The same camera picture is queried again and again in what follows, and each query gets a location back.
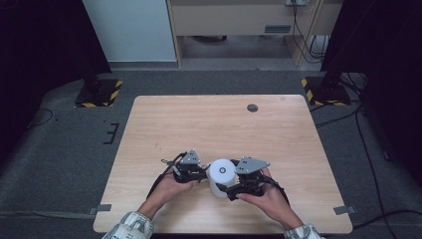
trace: plaid sleeve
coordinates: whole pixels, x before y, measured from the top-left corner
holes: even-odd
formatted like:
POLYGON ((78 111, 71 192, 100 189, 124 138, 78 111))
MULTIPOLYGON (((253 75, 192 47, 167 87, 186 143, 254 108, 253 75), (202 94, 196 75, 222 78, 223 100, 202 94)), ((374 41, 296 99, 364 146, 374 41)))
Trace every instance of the plaid sleeve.
POLYGON ((301 227, 285 232, 286 239, 323 239, 319 236, 317 229, 311 225, 303 225, 301 227))
POLYGON ((147 217, 137 212, 128 212, 103 239, 149 239, 153 232, 154 225, 147 217))

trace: table top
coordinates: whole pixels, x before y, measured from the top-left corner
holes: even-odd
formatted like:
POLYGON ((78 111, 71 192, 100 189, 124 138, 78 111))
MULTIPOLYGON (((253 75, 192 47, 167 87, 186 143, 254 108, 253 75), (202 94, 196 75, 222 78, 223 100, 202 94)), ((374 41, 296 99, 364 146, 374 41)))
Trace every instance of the table top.
MULTIPOLYGON (((242 156, 269 161, 292 208, 320 233, 349 233, 347 214, 306 100, 296 95, 141 96, 134 101, 94 229, 107 232, 136 210, 166 165, 194 148, 202 163, 242 156), (255 105, 256 112, 248 111, 255 105)), ((209 182, 155 215, 156 233, 273 234, 283 227, 241 200, 213 196, 209 182)))

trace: black cable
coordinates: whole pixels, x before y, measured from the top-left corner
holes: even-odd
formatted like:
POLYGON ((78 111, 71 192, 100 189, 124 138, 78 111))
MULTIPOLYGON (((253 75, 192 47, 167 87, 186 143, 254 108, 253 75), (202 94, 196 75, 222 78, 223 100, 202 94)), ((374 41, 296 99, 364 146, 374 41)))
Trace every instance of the black cable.
POLYGON ((322 127, 322 126, 328 125, 328 124, 330 124, 330 123, 333 123, 333 122, 335 122, 335 121, 339 121, 339 120, 344 120, 344 119, 347 119, 347 118, 349 118, 349 117, 353 116, 353 115, 355 114, 355 112, 356 112, 356 111, 357 111, 357 110, 355 110, 354 112, 352 112, 352 113, 348 114, 347 116, 344 116, 344 117, 341 117, 341 118, 338 118, 338 119, 331 119, 331 120, 328 120, 328 121, 325 121, 325 122, 317 123, 317 124, 316 124, 316 127, 322 127))
POLYGON ((295 37, 295 30, 296 30, 296 27, 298 27, 299 34, 300 34, 300 36, 302 37, 302 39, 304 40, 305 47, 306 47, 306 49, 308 50, 308 52, 310 53, 310 55, 312 55, 312 53, 311 53, 310 49, 308 48, 307 41, 305 40, 304 35, 302 34, 302 31, 301 31, 301 29, 299 28, 299 25, 298 25, 298 21, 297 21, 297 13, 298 13, 298 9, 297 9, 297 7, 298 7, 298 5, 297 5, 296 1, 292 1, 292 3, 293 3, 293 13, 294 13, 293 41, 295 42, 296 46, 297 46, 297 47, 299 48, 299 50, 301 51, 302 56, 304 57, 305 61, 307 61, 307 62, 308 62, 308 63, 310 63, 310 64, 317 64, 317 63, 321 63, 321 61, 318 61, 318 62, 311 62, 311 61, 309 61, 309 60, 308 60, 308 58, 307 58, 307 56, 305 55, 304 51, 302 50, 302 48, 299 46, 299 43, 296 41, 296 37, 295 37))
MULTIPOLYGON (((351 100, 350 102, 361 102, 360 100, 351 100)), ((335 102, 330 102, 331 104, 336 104, 336 103, 343 103, 342 101, 335 101, 335 102)), ((316 108, 313 108, 312 110, 310 110, 310 112, 314 112, 316 110, 319 110, 323 107, 327 107, 327 106, 332 106, 332 105, 322 105, 322 106, 318 106, 316 108)))
POLYGON ((361 104, 357 108, 357 110, 354 112, 354 118, 356 120, 357 130, 359 132, 360 139, 362 140, 363 148, 365 149, 365 153, 366 153, 366 158, 368 159, 369 166, 370 166, 370 169, 371 169, 371 172, 372 172, 373 181, 375 183, 376 195, 378 197, 379 208, 381 210, 381 217, 384 219, 385 225, 387 226, 387 229, 390 232, 391 236, 396 239, 397 237, 394 234, 394 232, 392 231, 392 229, 390 227, 390 223, 388 222, 388 219, 385 216, 384 204, 382 203, 382 200, 381 200, 381 193, 379 192, 378 180, 377 180, 376 175, 375 175, 375 170, 373 168, 372 159, 371 159, 371 157, 369 155, 369 152, 368 152, 368 148, 366 146, 365 139, 363 138, 363 134, 362 134, 362 131, 360 129, 360 125, 359 125, 359 120, 358 120, 357 114, 358 114, 360 108, 362 108, 362 106, 363 106, 363 104, 361 104))
POLYGON ((341 118, 337 118, 337 119, 330 119, 330 120, 328 120, 328 121, 325 121, 325 122, 320 122, 320 123, 316 123, 316 127, 322 127, 322 126, 325 126, 325 125, 328 125, 328 124, 330 124, 330 123, 333 123, 333 122, 335 122, 335 121, 339 121, 339 120, 344 120, 344 119, 347 119, 347 118, 349 118, 349 117, 351 117, 351 116, 353 116, 359 109, 360 109, 360 107, 362 106, 362 104, 360 104, 360 106, 355 110, 355 111, 353 111, 352 113, 350 113, 350 114, 348 114, 348 115, 346 115, 346 116, 344 116, 344 117, 341 117, 341 118))

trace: wall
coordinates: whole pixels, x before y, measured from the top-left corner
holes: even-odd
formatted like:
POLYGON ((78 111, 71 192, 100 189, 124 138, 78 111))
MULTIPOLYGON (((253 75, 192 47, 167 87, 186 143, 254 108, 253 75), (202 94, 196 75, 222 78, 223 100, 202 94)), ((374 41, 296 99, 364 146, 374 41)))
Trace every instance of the wall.
POLYGON ((176 62, 165 0, 83 0, 109 62, 176 62))

